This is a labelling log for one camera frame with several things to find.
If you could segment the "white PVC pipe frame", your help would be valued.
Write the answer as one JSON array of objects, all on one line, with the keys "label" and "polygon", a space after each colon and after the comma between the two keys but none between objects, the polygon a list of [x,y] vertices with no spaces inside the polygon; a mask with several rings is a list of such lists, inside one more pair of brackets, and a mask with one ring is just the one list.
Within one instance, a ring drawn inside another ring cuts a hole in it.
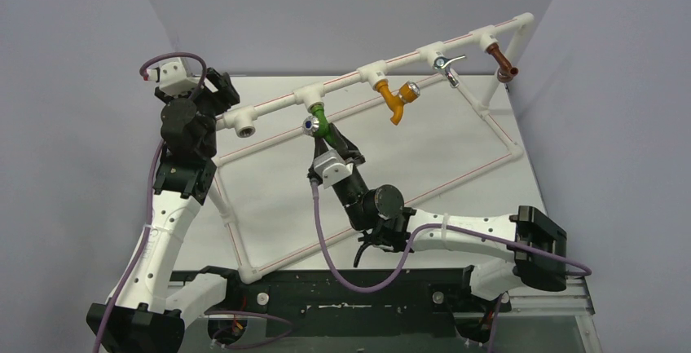
[{"label": "white PVC pipe frame", "polygon": [[[258,118],[293,105],[304,106],[309,114],[317,118],[318,124],[325,126],[336,120],[384,104],[392,112],[392,122],[398,124],[403,118],[405,106],[416,99],[416,90],[438,82],[447,82],[454,90],[461,93],[474,113],[491,129],[505,146],[506,153],[502,157],[418,197],[419,201],[426,201],[442,194],[447,189],[457,187],[467,180],[485,174],[510,161],[515,161],[522,156],[522,147],[493,118],[490,102],[501,83],[507,83],[516,77],[517,74],[514,72],[515,59],[534,22],[534,15],[526,12],[510,20],[469,31],[457,38],[430,43],[389,60],[378,60],[365,64],[330,81],[315,82],[260,104],[232,109],[220,116],[217,120],[217,128],[219,130],[233,129],[239,137],[247,138],[253,134],[254,123]],[[490,82],[485,94],[480,98],[476,97],[459,79],[457,72],[451,66],[454,60],[448,57],[449,51],[464,46],[478,46],[482,52],[491,56],[497,63],[495,80]],[[393,90],[387,79],[388,73],[417,62],[428,65],[434,74],[418,82],[408,82],[400,91]],[[344,90],[359,83],[367,83],[378,96],[340,112],[326,115],[323,102],[326,94]]]}]

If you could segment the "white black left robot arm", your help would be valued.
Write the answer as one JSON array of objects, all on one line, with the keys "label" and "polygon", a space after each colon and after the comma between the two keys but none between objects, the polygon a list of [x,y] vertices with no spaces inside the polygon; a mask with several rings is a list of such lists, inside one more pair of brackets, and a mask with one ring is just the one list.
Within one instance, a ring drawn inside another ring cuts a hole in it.
[{"label": "white black left robot arm", "polygon": [[240,102],[226,73],[205,71],[204,82],[185,77],[179,62],[149,74],[156,78],[162,144],[148,185],[149,212],[139,244],[104,304],[94,303],[86,321],[96,352],[176,352],[186,328],[210,307],[232,311],[241,289],[234,271],[206,267],[176,293],[169,281],[185,235],[213,184],[217,166],[216,118]]}]

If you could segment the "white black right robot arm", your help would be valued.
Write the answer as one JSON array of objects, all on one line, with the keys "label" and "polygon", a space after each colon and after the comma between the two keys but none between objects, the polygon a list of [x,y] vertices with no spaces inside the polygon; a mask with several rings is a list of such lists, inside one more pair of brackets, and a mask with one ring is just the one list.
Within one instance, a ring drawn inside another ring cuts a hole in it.
[{"label": "white black right robot arm", "polygon": [[[521,206],[514,214],[467,217],[434,214],[404,204],[403,194],[391,184],[370,188],[359,173],[363,154],[333,123],[310,116],[302,131],[315,142],[308,169],[319,246],[332,275],[347,289],[374,293],[392,284],[410,254],[446,250],[480,254],[489,259],[470,265],[469,280],[458,288],[460,303],[477,310],[516,287],[546,292],[566,289],[566,232],[533,206]],[[361,233],[354,257],[372,247],[400,253],[398,265],[382,282],[358,286],[335,266],[323,233],[319,189],[331,188],[343,207],[350,226]]]}]

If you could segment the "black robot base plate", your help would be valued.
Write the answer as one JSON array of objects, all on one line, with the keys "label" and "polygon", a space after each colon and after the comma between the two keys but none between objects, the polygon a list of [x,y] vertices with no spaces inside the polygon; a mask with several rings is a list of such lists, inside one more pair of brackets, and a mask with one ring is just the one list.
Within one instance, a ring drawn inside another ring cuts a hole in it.
[{"label": "black robot base plate", "polygon": [[293,326],[294,337],[388,337],[422,333],[456,335],[486,342],[488,302],[470,293],[468,268],[412,269],[375,293],[356,293],[330,271],[275,271],[252,284],[235,270],[207,266],[201,275],[230,280],[227,295],[213,310],[272,315],[268,337]]}]

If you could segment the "green water faucet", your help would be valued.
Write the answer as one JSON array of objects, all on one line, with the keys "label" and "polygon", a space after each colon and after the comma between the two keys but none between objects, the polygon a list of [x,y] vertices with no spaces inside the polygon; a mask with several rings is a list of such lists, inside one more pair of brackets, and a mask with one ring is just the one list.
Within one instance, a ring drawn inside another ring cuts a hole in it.
[{"label": "green water faucet", "polygon": [[316,139],[323,139],[326,143],[333,143],[333,136],[323,104],[317,103],[309,108],[310,115],[302,123],[301,130],[305,135]]}]

